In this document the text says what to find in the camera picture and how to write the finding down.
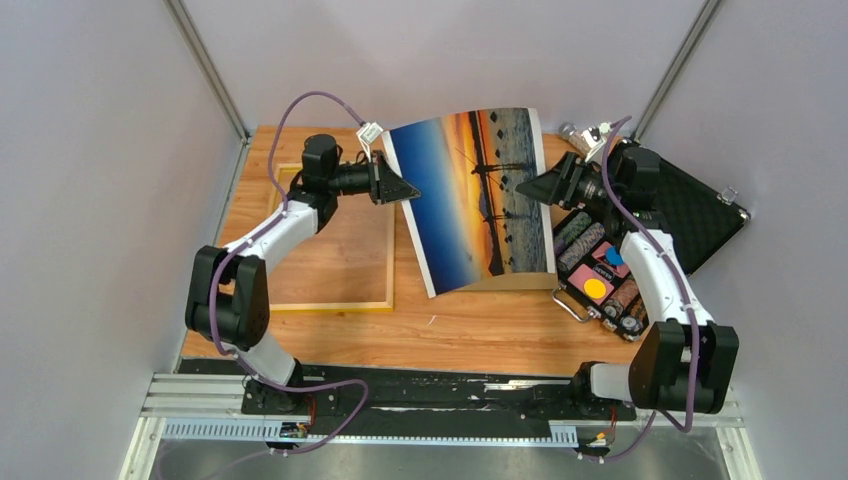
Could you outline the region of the sunset landscape photo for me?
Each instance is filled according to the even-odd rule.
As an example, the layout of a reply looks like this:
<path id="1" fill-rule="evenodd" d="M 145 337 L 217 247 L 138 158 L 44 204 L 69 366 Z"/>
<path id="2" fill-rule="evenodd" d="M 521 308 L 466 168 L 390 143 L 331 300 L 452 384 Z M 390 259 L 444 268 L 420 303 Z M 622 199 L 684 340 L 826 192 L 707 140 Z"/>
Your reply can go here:
<path id="1" fill-rule="evenodd" d="M 485 199 L 474 169 L 489 156 L 485 143 L 542 135 L 533 108 L 472 110 L 418 121 L 382 135 L 388 163 L 421 196 L 402 204 L 429 297 L 476 281 L 484 269 Z"/>

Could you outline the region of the yellow wooden picture frame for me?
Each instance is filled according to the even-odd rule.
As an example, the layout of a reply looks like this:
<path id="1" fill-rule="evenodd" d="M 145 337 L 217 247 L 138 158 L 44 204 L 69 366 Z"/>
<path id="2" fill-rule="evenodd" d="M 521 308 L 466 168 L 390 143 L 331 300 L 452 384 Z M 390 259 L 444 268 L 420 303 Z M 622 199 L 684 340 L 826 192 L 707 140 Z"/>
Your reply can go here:
<path id="1" fill-rule="evenodd" d="M 395 208 L 341 196 L 331 220 L 295 247 L 268 280 L 274 312 L 389 311 L 394 301 Z"/>

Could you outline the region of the brown cardboard backing board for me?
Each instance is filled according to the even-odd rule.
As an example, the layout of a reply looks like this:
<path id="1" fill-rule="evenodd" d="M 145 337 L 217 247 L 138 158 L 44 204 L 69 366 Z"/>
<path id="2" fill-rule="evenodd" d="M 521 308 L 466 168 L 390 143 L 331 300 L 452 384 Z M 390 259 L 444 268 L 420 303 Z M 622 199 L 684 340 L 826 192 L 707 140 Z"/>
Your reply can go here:
<path id="1" fill-rule="evenodd" d="M 517 191 L 547 170 L 543 136 L 485 143 L 489 156 L 474 169 L 485 199 L 480 213 L 487 232 L 484 269 L 461 291 L 550 289 L 556 283 L 550 208 Z"/>

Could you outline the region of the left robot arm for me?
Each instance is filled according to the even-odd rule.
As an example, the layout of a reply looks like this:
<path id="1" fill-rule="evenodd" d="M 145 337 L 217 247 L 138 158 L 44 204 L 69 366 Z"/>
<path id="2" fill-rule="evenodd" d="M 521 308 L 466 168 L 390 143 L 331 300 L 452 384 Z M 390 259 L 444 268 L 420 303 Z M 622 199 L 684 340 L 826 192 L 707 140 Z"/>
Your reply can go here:
<path id="1" fill-rule="evenodd" d="M 353 163 L 329 134 L 307 138 L 301 169 L 281 204 L 249 233 L 195 254 L 184 321 L 188 330 L 231 356 L 283 413 L 298 411 L 317 387 L 303 383 L 301 363 L 268 331 L 268 278 L 297 246 L 321 232 L 341 196 L 365 194 L 375 205 L 416 199 L 419 189 L 389 165 L 381 150 L 363 150 Z"/>

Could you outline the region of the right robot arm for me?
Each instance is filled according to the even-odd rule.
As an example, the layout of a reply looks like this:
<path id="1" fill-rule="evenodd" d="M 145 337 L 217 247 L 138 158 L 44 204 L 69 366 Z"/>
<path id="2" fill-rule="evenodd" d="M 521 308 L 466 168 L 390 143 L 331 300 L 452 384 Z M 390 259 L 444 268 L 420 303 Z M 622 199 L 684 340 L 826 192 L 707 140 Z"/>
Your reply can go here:
<path id="1" fill-rule="evenodd" d="M 519 193 L 563 209 L 583 206 L 604 216 L 606 236 L 629 268 L 651 325 L 629 364 L 581 365 L 571 403 L 596 417 L 611 400 L 655 410 L 691 429 L 694 416 L 721 411 L 739 337 L 697 299 L 676 256 L 665 216 L 655 208 L 662 158 L 633 143 L 606 147 L 592 167 L 566 153 L 545 173 L 518 185 Z"/>

